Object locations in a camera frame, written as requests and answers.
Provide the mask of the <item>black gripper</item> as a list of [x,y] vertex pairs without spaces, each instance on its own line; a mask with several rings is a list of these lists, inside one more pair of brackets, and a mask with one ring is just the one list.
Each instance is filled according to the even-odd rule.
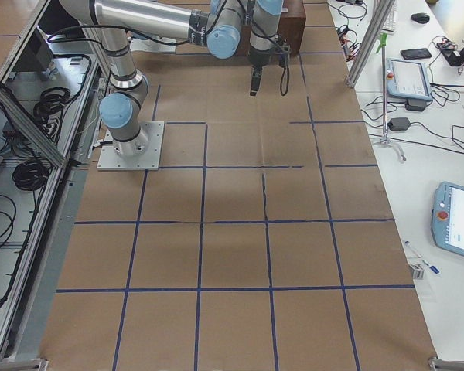
[[257,95],[261,86],[262,68],[271,62],[271,56],[273,53],[273,49],[249,49],[248,60],[252,65],[250,85],[251,96]]

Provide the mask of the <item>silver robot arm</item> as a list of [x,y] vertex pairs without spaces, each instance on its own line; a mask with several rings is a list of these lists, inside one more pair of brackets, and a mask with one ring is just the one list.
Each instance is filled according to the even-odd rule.
[[232,57],[241,30],[251,26],[248,59],[252,65],[250,94],[256,95],[264,66],[278,55],[283,69],[280,91],[288,93],[290,48],[278,34],[281,1],[212,1],[210,11],[190,10],[156,1],[62,1],[61,6],[80,27],[96,29],[94,40],[108,64],[114,91],[101,101],[99,113],[120,159],[138,158],[150,149],[152,139],[138,115],[149,82],[137,69],[127,34],[155,43],[165,38],[202,46],[217,59]]

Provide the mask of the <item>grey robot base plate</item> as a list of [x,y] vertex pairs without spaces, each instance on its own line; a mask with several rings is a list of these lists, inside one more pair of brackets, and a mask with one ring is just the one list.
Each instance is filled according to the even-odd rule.
[[101,147],[97,169],[100,171],[157,171],[162,152],[164,121],[145,121],[140,123],[138,137],[132,141],[116,141],[107,129]]

